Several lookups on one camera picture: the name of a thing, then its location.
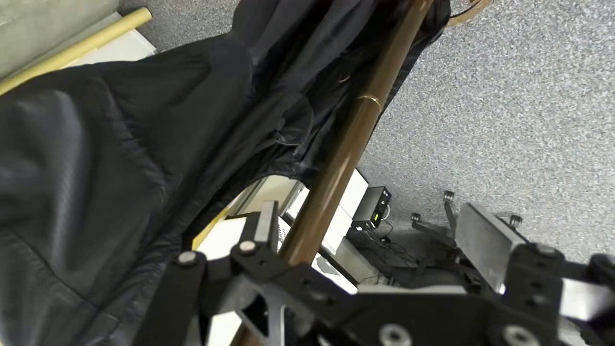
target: dark fabric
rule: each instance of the dark fabric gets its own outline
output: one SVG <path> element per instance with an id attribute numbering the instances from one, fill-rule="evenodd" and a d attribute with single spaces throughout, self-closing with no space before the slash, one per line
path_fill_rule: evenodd
<path id="1" fill-rule="evenodd" d="M 243 0 L 228 34 L 2 96 L 1 342 L 129 345 L 182 238 L 260 177 L 313 183 L 403 6 Z"/>

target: gray carpet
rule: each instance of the gray carpet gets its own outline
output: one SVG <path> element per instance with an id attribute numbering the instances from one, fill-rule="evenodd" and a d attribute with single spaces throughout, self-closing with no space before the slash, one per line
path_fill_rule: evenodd
<path id="1" fill-rule="evenodd" d="M 159 49 L 228 30 L 236 1 L 147 6 Z M 496 1 L 425 51 L 360 163 L 394 195 L 390 221 L 444 223 L 442 191 L 523 216 L 569 259 L 615 252 L 615 24 L 611 2 Z"/>

